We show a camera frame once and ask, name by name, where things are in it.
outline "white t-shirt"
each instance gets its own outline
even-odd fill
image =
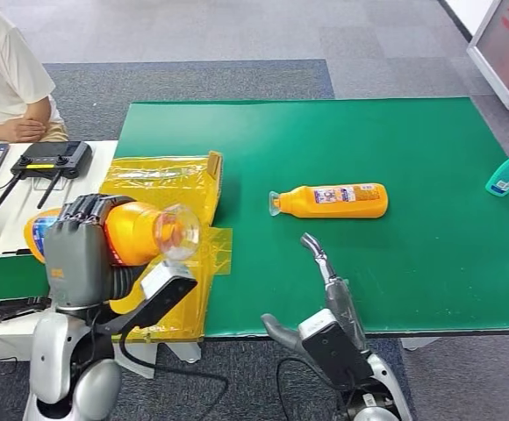
[[[55,87],[22,34],[0,13],[0,124],[22,117],[27,103],[49,96]],[[50,121],[63,123],[51,96],[50,102]]]

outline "table leg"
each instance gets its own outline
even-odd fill
[[[165,342],[175,355],[180,360],[196,362],[202,358],[202,350],[197,342]]]
[[[401,343],[403,344],[403,348],[406,349],[407,351],[416,351],[418,348],[421,348],[423,346],[427,346],[429,344],[431,344],[432,342],[434,342],[435,340],[438,340],[439,337],[433,337],[433,338],[401,338]]]
[[[153,368],[141,366],[122,355],[120,344],[115,342],[113,345],[114,346],[114,359],[118,364],[130,371],[133,371],[134,373],[145,377],[146,379],[153,379],[155,375],[155,370]],[[159,344],[126,343],[126,348],[130,354],[135,358],[155,364],[155,361],[157,358],[157,345]]]

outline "antenna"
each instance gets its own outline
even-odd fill
[[[23,176],[23,173],[24,171],[21,171],[15,175],[15,178],[0,196],[0,206],[1,203],[8,196],[8,193],[11,193],[11,190],[12,190],[18,182],[19,182],[19,180]]]

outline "table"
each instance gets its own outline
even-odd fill
[[[54,190],[42,210],[36,206],[43,191],[34,191],[30,179],[18,182],[0,207],[0,298],[45,295],[48,290],[44,266],[33,256],[15,256],[2,253],[27,248],[23,230],[29,219],[48,209],[61,208],[77,196],[98,191],[110,166],[116,141],[88,142],[93,151],[93,160],[87,174],[67,181],[62,190]],[[10,180],[10,168],[28,144],[11,144],[0,168],[0,186]]]
[[[42,211],[61,207],[64,203],[74,200],[77,196],[98,191],[112,162],[117,141],[88,142],[93,151],[93,160],[85,176],[69,181],[62,190],[52,191]],[[27,144],[10,145],[10,149],[0,168],[0,186],[11,177],[10,168],[22,154]],[[23,228],[26,222],[40,212],[36,206],[42,197],[42,191],[34,191],[29,180],[19,182],[0,207],[0,298],[26,296],[27,293],[45,295],[48,287],[46,272],[42,265],[32,256],[15,256],[1,253],[26,248]],[[32,336],[41,313],[24,316],[0,324],[0,358],[15,356],[18,360],[30,360],[32,348]],[[128,343],[128,349],[142,360],[154,362],[157,344]],[[183,360],[197,360],[199,348],[197,344],[168,344],[168,346]],[[154,370],[138,366],[127,360],[119,352],[119,346],[115,344],[116,360],[121,365],[152,378]]]
[[[295,327],[323,306],[303,232],[347,277],[371,336],[509,332],[509,196],[485,191],[506,156],[468,98],[133,103],[115,157],[224,157],[214,222],[233,229],[206,337]],[[268,215],[268,192],[381,182],[378,220]]]

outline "white table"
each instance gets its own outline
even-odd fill
[[[23,229],[29,219],[40,211],[61,208],[64,203],[72,202],[77,196],[95,193],[104,180],[116,149],[117,141],[88,142],[93,151],[93,159],[86,175],[76,180],[67,181],[62,190],[52,191],[42,210],[36,206],[40,201],[43,191],[34,191],[32,181],[18,182],[0,207],[0,259],[2,252],[27,248]],[[8,182],[11,174],[10,168],[22,154],[27,144],[10,145],[8,153],[0,168],[0,186]],[[32,336],[40,314],[32,314],[0,324],[0,358],[15,356],[18,360],[30,360]],[[155,362],[156,343],[128,344],[128,350],[136,357],[149,362]],[[167,344],[181,360],[195,362],[200,358],[199,347],[196,343]],[[120,355],[119,347],[115,344],[116,360],[121,365],[143,375],[153,378],[154,370],[138,366]]]

